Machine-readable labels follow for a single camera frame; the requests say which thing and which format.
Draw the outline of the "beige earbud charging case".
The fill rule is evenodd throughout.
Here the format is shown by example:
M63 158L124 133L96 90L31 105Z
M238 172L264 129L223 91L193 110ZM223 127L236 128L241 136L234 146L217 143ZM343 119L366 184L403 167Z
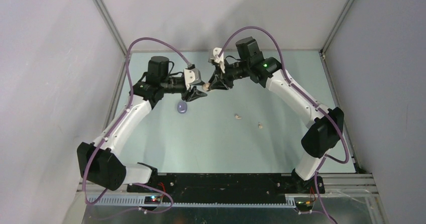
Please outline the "beige earbud charging case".
M204 91L210 91L210 84L209 83L205 83L203 86L202 86L202 89L204 90Z

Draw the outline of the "purple earbud charging case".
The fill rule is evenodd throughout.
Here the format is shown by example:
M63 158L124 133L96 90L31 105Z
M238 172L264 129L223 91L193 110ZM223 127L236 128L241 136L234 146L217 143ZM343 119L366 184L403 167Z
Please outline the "purple earbud charging case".
M187 112L187 110L188 110L188 105L187 105L186 102L180 101L177 104L177 111L178 111L178 113L185 114Z

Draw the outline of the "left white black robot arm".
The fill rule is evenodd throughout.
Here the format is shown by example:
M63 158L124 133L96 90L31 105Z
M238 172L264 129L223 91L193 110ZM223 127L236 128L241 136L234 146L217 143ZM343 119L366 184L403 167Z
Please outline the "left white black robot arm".
M196 87L202 85L200 71L195 66L171 73L174 63L167 57L154 56L148 69L131 87L128 102L121 113L91 143L82 142L77 148L81 177L108 190L117 190L123 184L139 185L146 192L158 188L156 170L147 164L126 164L120 160L128 138L137 125L164 97L165 94L180 94L190 102L207 94Z

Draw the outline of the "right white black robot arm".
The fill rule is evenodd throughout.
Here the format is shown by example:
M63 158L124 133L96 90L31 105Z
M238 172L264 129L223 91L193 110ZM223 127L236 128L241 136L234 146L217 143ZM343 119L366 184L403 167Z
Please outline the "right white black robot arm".
M279 96L307 127L301 139L304 153L294 173L292 186L305 193L312 187L312 177L338 141L343 141L344 113L314 99L297 83L274 57L265 58L253 37L236 42L238 58L229 63L222 48L213 48L209 62L215 67L203 89L229 90L237 79L250 78L254 83Z

